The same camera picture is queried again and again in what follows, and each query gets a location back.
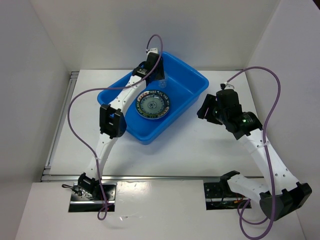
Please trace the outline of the clear plastic cup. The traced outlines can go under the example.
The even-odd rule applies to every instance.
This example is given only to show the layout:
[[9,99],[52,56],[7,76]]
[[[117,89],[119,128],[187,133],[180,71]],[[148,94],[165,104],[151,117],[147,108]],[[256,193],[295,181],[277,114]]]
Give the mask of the clear plastic cup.
[[167,87],[167,80],[166,79],[161,79],[158,81],[158,86],[161,88],[161,89],[164,89]]

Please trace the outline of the blue floral pattern plate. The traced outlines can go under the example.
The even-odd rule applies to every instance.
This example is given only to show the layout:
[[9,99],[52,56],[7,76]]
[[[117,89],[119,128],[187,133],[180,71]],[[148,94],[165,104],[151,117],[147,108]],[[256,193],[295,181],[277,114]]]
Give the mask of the blue floral pattern plate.
[[142,94],[136,101],[136,110],[145,118],[160,118],[167,107],[165,98],[156,93]]

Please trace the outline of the white plate dark teal rim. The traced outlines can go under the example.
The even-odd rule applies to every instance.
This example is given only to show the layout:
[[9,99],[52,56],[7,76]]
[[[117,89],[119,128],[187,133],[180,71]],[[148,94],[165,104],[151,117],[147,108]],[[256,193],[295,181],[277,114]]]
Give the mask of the white plate dark teal rim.
[[145,119],[160,119],[160,118],[164,117],[164,116],[169,112],[169,110],[170,110],[170,108],[171,108],[171,101],[170,101],[170,98],[168,97],[168,95],[167,95],[166,93],[164,93],[163,91],[160,91],[160,90],[147,90],[147,91],[142,92],[139,96],[141,96],[141,95],[146,95],[146,94],[158,94],[158,95],[164,97],[165,100],[166,100],[167,103],[168,103],[168,107],[167,107],[167,109],[166,109],[166,111],[165,111],[165,114],[162,115],[162,116],[159,117],[159,118],[147,118],[147,117],[144,117],[144,116],[142,116],[142,115],[140,115],[140,114],[139,114],[139,115],[142,116],[142,117],[145,118]]

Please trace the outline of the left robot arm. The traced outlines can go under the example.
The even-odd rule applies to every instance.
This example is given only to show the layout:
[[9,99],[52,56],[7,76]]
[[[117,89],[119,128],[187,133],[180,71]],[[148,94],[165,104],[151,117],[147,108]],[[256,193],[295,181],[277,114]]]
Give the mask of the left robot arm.
[[146,61],[132,71],[125,88],[110,103],[100,106],[98,144],[92,160],[77,183],[87,199],[94,200],[101,196],[103,188],[99,181],[112,147],[127,129],[125,115],[130,105],[149,83],[164,78],[163,58],[157,48],[152,48],[146,52]]

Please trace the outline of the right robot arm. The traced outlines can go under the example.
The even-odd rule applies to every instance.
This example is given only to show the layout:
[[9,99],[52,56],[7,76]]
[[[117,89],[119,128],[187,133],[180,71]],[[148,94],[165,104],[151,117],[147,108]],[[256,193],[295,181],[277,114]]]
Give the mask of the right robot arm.
[[251,111],[243,111],[239,95],[233,89],[207,94],[197,112],[200,119],[225,126],[253,158],[265,183],[245,177],[238,171],[230,171],[220,177],[219,191],[225,197],[241,194],[259,204],[264,215],[277,221],[299,209],[309,198],[312,189],[308,183],[300,183],[283,163],[268,138],[258,117]]

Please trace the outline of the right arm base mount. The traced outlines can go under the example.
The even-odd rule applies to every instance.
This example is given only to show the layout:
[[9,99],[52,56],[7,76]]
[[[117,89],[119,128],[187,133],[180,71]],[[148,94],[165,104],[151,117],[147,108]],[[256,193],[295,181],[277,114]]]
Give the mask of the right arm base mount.
[[207,211],[237,209],[248,199],[239,193],[226,195],[218,182],[204,182],[204,197]]

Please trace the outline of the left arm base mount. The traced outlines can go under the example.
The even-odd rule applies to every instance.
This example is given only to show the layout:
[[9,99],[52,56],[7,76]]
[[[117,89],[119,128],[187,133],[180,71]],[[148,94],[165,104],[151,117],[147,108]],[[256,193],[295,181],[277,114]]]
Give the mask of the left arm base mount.
[[[91,196],[80,190],[77,183],[73,183],[73,185],[65,184],[64,187],[71,189],[69,213],[97,213],[104,206],[104,198],[100,189],[96,196]],[[108,201],[107,212],[114,212],[117,184],[115,182],[109,184],[103,183],[103,189]]]

